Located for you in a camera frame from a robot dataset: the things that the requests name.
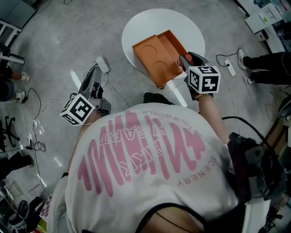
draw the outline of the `orange box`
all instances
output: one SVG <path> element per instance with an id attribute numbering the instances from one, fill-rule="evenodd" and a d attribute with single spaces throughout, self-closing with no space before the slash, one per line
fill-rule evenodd
<path id="1" fill-rule="evenodd" d="M 187 52 L 170 30 L 152 35 L 132 48 L 157 87 L 183 72 L 177 61 Z"/>

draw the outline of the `power strip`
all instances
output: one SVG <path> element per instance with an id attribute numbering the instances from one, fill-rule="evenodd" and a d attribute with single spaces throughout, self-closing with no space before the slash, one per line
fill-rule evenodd
<path id="1" fill-rule="evenodd" d="M 224 64 L 227 66 L 228 71 L 230 72 L 231 76 L 233 77 L 234 75 L 236 75 L 235 69 L 233 68 L 230 60 L 225 60 Z"/>
<path id="2" fill-rule="evenodd" d="M 101 56 L 97 57 L 95 61 L 96 61 L 97 65 L 99 66 L 99 68 L 101 69 L 103 74 L 109 72 L 109 68 Z"/>

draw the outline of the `white t-shirt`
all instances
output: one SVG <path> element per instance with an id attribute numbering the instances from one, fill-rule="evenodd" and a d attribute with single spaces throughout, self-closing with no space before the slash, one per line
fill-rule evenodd
<path id="1" fill-rule="evenodd" d="M 53 194 L 48 233 L 135 232 L 164 203 L 212 220 L 237 205 L 229 164 L 226 146 L 191 109 L 151 103 L 108 115 L 80 139 Z"/>

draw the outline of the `white cube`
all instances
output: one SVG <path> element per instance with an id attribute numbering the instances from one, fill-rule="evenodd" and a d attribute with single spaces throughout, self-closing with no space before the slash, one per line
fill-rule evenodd
<path id="1" fill-rule="evenodd" d="M 69 99 L 60 116 L 73 126 L 83 125 L 95 107 L 81 94 Z"/>
<path id="2" fill-rule="evenodd" d="M 188 85 L 199 94 L 217 93 L 221 74 L 216 66 L 190 66 Z"/>

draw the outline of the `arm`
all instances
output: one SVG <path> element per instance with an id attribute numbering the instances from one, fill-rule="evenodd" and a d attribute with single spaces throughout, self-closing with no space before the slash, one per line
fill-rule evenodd
<path id="1" fill-rule="evenodd" d="M 229 133 L 227 132 L 212 96 L 204 95 L 199 97 L 199 110 L 201 116 L 208 121 L 216 135 L 224 144 L 227 144 L 229 142 Z"/>
<path id="2" fill-rule="evenodd" d="M 83 136 L 84 132 L 91 126 L 91 124 L 93 124 L 95 121 L 99 120 L 100 118 L 101 118 L 101 115 L 96 110 L 94 110 L 91 113 L 91 115 L 89 116 L 89 118 L 86 120 L 85 124 L 82 126 L 82 128 L 80 130 L 80 133 L 79 133 L 79 135 L 77 137 L 77 142 L 75 144 L 73 153 L 72 153 L 71 158 L 70 158 L 69 163 L 68 163 L 67 172 L 69 172 L 69 170 L 70 170 L 71 163 L 72 163 L 72 160 L 73 160 L 77 145 L 79 143 L 79 140 Z"/>

